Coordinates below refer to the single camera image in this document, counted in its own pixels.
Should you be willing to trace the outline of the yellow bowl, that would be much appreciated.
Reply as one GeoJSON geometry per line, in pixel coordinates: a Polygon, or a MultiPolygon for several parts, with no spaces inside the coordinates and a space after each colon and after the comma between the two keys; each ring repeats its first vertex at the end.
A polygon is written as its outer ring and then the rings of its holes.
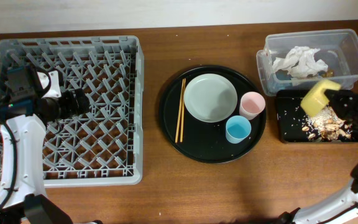
{"type": "Polygon", "coordinates": [[[324,94],[325,91],[338,91],[340,89],[341,85],[336,82],[331,80],[320,80],[303,97],[300,106],[308,116],[314,117],[329,103],[328,97],[324,94]]]}

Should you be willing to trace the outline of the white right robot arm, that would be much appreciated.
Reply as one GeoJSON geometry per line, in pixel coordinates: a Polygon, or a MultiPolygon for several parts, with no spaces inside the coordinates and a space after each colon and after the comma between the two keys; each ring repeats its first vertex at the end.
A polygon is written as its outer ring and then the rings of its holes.
{"type": "MultiPolygon", "coordinates": [[[[275,97],[283,142],[358,141],[358,94],[321,80],[309,90],[280,90],[275,97]]],[[[358,164],[350,182],[308,208],[281,214],[275,223],[345,223],[358,217],[358,164]]]]}

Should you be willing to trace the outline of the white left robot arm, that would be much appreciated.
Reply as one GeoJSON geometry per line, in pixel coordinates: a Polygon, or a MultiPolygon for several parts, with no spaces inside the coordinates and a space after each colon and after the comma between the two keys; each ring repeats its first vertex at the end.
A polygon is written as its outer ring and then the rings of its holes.
{"type": "Polygon", "coordinates": [[[90,101],[82,89],[58,98],[37,95],[0,106],[2,177],[0,223],[71,223],[45,192],[42,150],[46,125],[87,113],[90,101]]]}

